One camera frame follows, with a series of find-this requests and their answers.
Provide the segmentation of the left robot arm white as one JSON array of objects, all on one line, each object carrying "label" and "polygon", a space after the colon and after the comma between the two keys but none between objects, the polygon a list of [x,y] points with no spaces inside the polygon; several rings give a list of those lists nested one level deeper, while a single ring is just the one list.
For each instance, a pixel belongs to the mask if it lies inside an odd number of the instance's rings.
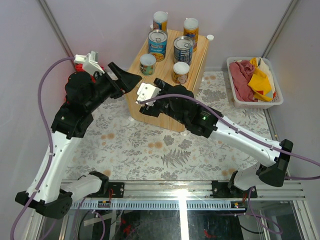
[{"label": "left robot arm white", "polygon": [[91,171],[79,180],[61,186],[68,161],[94,120],[93,111],[106,99],[118,99],[131,92],[142,80],[140,75],[124,71],[113,62],[108,66],[116,80],[98,71],[93,74],[78,71],[68,77],[65,102],[49,129],[45,157],[32,185],[16,194],[17,203],[44,217],[59,220],[79,199],[89,195],[109,196],[109,178],[98,171]]}]

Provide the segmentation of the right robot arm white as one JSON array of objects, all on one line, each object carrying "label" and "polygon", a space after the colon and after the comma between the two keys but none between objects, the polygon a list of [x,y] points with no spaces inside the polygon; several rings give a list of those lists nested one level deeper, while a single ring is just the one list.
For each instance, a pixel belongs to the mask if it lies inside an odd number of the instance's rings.
[{"label": "right robot arm white", "polygon": [[216,193],[218,197],[241,197],[256,185],[283,186],[293,148],[291,141],[261,137],[195,100],[184,86],[172,86],[159,78],[152,84],[140,84],[136,103],[143,115],[157,118],[164,114],[184,125],[191,134],[221,140],[257,161],[245,170],[234,171],[226,189]]}]

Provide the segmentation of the Progresso chicken noodle can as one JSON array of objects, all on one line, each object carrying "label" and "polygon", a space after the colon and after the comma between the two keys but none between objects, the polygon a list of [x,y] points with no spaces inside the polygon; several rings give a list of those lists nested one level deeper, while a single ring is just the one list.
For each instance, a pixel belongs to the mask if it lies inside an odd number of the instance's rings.
[{"label": "Progresso chicken noodle can", "polygon": [[155,29],[148,34],[148,53],[153,55],[157,62],[166,57],[168,35],[165,31]]}]

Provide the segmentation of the fruit can silver bottom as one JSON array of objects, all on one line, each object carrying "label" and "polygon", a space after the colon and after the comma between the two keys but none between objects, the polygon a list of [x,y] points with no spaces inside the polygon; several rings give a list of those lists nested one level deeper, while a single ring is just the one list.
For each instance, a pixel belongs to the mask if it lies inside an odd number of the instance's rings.
[{"label": "fruit can silver bottom", "polygon": [[185,84],[189,77],[190,66],[185,62],[177,62],[173,65],[172,80],[176,84]]}]

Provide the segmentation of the dark blue soup can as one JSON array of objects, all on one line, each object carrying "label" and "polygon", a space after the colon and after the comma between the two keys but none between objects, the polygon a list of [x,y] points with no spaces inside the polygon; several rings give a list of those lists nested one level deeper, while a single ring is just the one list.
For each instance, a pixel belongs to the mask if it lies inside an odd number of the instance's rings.
[{"label": "dark blue soup can", "polygon": [[173,42],[173,61],[192,63],[194,41],[189,36],[179,36]]}]

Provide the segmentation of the tall yellow congee can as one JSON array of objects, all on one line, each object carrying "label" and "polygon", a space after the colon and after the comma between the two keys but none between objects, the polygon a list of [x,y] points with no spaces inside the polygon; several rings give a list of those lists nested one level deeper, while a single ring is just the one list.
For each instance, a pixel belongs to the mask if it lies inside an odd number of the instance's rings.
[{"label": "tall yellow congee can", "polygon": [[195,18],[186,18],[183,23],[183,35],[193,40],[193,52],[195,52],[198,46],[199,21]]}]

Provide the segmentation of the small green white-lid can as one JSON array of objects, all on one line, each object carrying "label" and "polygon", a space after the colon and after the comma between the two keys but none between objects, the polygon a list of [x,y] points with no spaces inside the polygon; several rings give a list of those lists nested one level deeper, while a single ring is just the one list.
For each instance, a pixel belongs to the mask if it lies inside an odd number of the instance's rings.
[{"label": "small green white-lid can", "polygon": [[152,54],[143,54],[140,59],[140,72],[145,76],[153,75],[156,67],[156,58]]}]

